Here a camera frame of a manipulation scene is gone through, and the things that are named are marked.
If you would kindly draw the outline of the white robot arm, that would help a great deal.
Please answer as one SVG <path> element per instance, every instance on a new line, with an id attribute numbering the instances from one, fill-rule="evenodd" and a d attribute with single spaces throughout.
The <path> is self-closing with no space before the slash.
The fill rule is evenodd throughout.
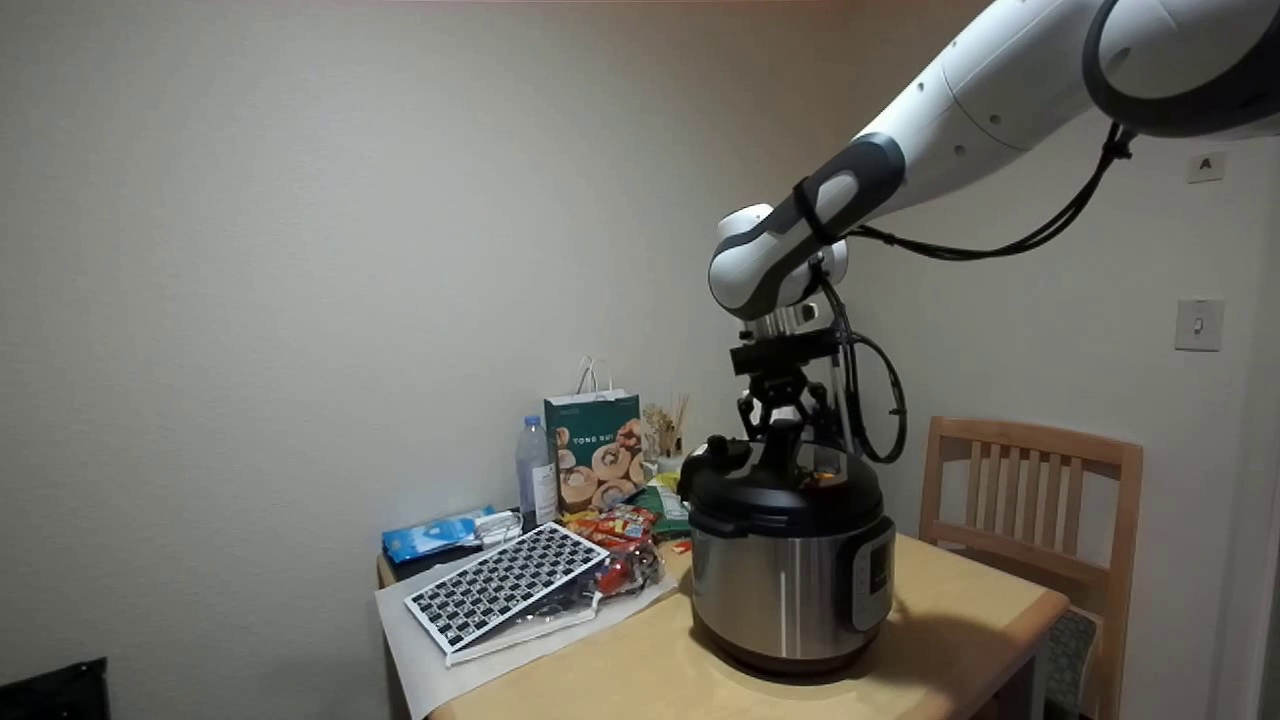
<path id="1" fill-rule="evenodd" d="M 1280 0 L 994 0 L 776 204 L 721 219 L 714 300 L 754 327 L 741 417 L 762 438 L 804 362 L 769 334 L 850 269 L 867 219 L 1011 163 L 1080 112 L 1134 138 L 1262 131 L 1280 112 Z"/>

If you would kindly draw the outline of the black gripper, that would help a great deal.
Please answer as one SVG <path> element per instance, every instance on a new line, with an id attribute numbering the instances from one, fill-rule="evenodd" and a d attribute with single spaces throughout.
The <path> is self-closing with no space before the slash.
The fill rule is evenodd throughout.
<path id="1" fill-rule="evenodd" d="M 807 377 L 799 368 L 758 371 L 748 393 L 741 395 L 741 421 L 748 433 L 764 433 L 774 425 L 804 425 Z"/>

